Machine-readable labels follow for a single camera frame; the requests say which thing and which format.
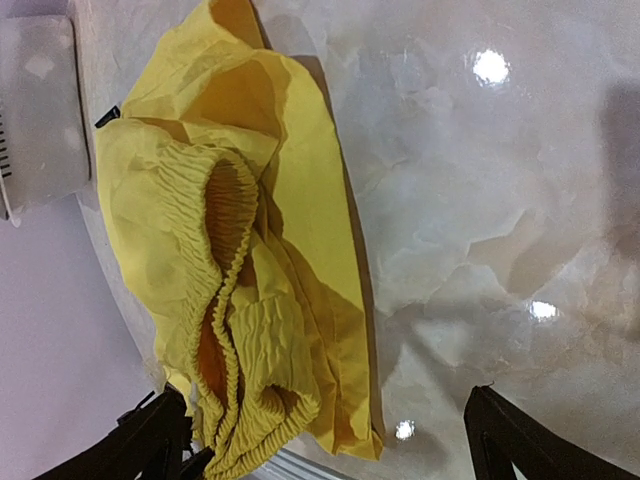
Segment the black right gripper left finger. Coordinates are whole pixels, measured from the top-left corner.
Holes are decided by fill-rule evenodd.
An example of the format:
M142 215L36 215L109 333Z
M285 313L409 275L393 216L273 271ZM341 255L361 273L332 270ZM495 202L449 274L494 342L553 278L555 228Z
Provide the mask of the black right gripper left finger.
M202 479L213 451L192 446L183 395L167 384L117 420L97 444L38 476L40 480Z

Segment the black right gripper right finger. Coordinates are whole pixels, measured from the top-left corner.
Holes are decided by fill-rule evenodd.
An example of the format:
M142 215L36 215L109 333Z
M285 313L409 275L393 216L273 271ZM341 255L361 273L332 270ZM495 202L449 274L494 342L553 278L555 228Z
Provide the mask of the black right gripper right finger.
M635 479L637 476L564 440L490 386L476 386L464 424L477 479Z

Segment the yellow shorts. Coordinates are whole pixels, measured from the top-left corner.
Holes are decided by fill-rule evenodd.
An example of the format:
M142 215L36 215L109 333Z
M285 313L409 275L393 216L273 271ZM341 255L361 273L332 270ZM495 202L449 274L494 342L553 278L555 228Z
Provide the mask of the yellow shorts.
M97 192L156 356L236 479L311 434L377 460L370 315L336 129L246 1L168 31L96 133Z

